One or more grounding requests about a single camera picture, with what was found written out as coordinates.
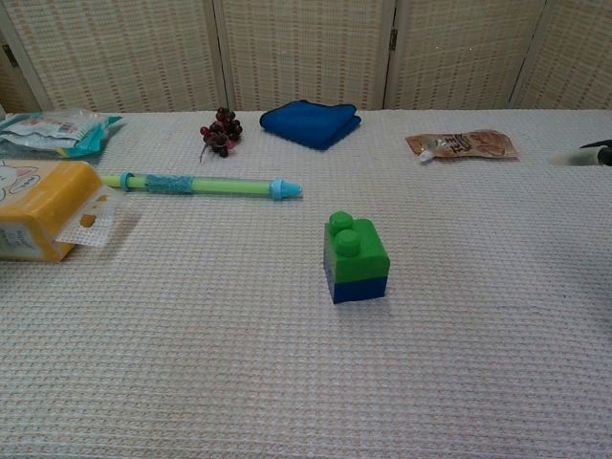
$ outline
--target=lego stud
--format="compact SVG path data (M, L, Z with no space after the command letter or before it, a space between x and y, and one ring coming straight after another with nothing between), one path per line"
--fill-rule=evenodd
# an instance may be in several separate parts
M359 255L360 250L361 237L358 232L352 229L343 229L336 235L336 252L340 255L355 256Z
M349 230L351 228L353 228L353 217L350 213L338 211L332 213L329 217L329 231L333 236L342 230Z

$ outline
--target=white label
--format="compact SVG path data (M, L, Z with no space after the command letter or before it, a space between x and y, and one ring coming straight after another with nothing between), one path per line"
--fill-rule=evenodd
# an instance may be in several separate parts
M0 223L0 256L42 257L27 227L19 223Z

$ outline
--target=blue tape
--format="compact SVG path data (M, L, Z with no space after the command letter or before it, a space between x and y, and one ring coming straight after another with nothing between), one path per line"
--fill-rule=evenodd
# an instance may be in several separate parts
M190 194L193 177L147 175L144 178L144 186L152 193Z
M123 191L131 191L132 188L130 188L127 185L127 179L129 179L130 177L134 177L134 174L132 174L131 172L123 172L119 178L119 183L121 185L121 189Z

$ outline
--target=blue pen cap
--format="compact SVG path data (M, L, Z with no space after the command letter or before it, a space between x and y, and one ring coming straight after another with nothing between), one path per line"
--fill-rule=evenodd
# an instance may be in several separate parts
M302 187L296 184L290 184L282 179L275 179L270 182L270 195L273 199L291 198L299 196L302 192Z

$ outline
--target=blue lego brick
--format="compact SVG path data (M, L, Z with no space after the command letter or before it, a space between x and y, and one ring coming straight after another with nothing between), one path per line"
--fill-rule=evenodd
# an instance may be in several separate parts
M340 282L330 284L330 292L334 303L344 301L360 301L384 296L387 277L373 277L353 282Z

